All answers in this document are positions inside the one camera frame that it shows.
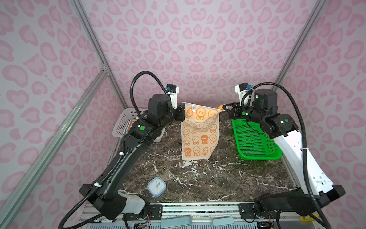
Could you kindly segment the striped rabbit text towel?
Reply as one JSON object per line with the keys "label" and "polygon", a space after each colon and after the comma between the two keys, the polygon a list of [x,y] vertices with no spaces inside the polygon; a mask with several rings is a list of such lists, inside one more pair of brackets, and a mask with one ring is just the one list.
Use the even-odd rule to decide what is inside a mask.
{"label": "striped rabbit text towel", "polygon": [[136,122],[137,120],[136,119],[132,119],[128,122],[126,128],[125,128],[125,131],[124,131],[124,134],[127,134],[128,131],[131,129],[132,125],[134,124],[134,122]]}

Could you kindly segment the white perforated plastic basket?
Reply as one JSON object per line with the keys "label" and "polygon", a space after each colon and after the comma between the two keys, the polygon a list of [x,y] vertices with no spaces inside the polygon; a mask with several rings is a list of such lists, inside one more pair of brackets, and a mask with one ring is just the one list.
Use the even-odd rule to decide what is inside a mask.
{"label": "white perforated plastic basket", "polygon": [[128,124],[128,122],[132,119],[138,118],[138,114],[135,109],[133,108],[127,108],[122,111],[119,118],[117,119],[116,124],[114,125],[114,128],[112,130],[112,136],[121,138],[123,137],[125,128]]}

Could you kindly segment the green plastic basket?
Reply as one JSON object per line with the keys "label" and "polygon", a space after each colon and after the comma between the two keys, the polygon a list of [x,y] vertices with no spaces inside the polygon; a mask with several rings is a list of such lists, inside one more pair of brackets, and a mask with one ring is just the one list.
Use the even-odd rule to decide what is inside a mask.
{"label": "green plastic basket", "polygon": [[232,120],[238,154],[243,160],[278,160],[283,152],[254,122]]}

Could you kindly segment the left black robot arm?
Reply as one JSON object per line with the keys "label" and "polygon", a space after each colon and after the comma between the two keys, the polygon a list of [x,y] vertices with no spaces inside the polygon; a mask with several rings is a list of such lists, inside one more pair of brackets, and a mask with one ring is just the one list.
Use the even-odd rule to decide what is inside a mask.
{"label": "left black robot arm", "polygon": [[118,154],[93,183],[82,185],[80,193],[109,220],[121,213],[141,214],[146,206],[144,199],[120,194],[120,186],[163,129],[175,120],[184,119],[185,107],[177,104],[177,94],[155,94],[148,109],[122,137]]}

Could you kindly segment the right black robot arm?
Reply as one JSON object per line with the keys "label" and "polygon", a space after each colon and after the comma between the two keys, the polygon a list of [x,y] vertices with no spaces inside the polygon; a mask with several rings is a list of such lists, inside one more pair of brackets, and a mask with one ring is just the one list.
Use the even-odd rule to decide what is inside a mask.
{"label": "right black robot arm", "polygon": [[223,105],[223,109],[232,120],[258,124],[282,150],[298,184],[291,191],[257,197],[253,206],[256,215],[281,211],[308,216],[320,213],[323,207],[345,195],[345,189],[335,185],[312,156],[304,122],[297,125],[291,115],[278,112],[275,91],[245,83],[235,86],[235,92],[240,101]]}

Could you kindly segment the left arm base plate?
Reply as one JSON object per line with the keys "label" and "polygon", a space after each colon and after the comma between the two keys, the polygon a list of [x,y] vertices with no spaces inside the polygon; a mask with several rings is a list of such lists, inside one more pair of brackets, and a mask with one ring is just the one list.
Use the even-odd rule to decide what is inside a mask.
{"label": "left arm base plate", "polygon": [[138,214],[123,213],[122,219],[127,221],[152,221],[161,220],[163,213],[163,205],[158,204],[146,204],[142,211]]}

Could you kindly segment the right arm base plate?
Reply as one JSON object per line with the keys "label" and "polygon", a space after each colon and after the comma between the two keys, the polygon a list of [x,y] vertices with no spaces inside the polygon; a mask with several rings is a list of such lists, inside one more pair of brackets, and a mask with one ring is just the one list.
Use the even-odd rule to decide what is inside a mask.
{"label": "right arm base plate", "polygon": [[260,204],[256,202],[239,203],[239,214],[241,219],[248,221],[254,219],[275,219],[277,211],[265,210]]}

